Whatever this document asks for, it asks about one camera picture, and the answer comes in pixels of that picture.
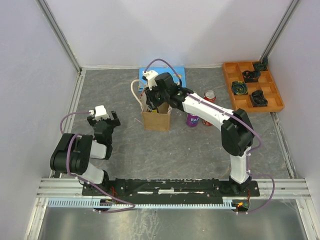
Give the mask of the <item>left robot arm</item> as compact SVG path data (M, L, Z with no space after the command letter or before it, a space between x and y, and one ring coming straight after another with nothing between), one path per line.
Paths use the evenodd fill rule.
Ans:
M106 195L111 189L109 175L90 163L90 159L110 159L113 151L112 134L121 122L116 111L108 114L102 105L87 113L93 135L63 133L50 158L50 168L58 173L78 177L88 185L92 183L99 195Z

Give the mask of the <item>red cola can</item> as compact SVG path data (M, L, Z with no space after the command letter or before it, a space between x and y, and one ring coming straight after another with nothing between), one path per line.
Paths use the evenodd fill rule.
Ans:
M206 121L206 120L202 120L202 123L205 125L205 126L212 126L212 124L209 122L209 121Z
M207 100L208 102L214 103L216 101L216 94L213 90L207 90L204 94L203 94L203 98L205 100Z

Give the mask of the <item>burlap canvas bag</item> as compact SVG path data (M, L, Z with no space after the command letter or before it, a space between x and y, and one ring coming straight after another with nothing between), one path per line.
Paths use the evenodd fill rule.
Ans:
M147 96L144 92L142 92L139 96L136 95L134 90L135 83L139 83L142 86L144 84L139 79L135 79L130 83L131 93L137 100L141 109L144 129L148 131L168 132L171 125L172 107L167 103L163 103L157 108L157 113L149 112L148 105L146 103Z

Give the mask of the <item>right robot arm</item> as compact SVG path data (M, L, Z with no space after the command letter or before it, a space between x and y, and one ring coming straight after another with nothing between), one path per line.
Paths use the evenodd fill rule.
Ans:
M254 135L247 113L220 107L200 97L194 91L174 82L170 73L154 70L143 73L147 86L144 88L146 104L156 109L163 103L173 109L192 114L206 120L221 132L221 143L230 155L231 172L229 189L236 196L247 191L251 181L247 156L253 144Z

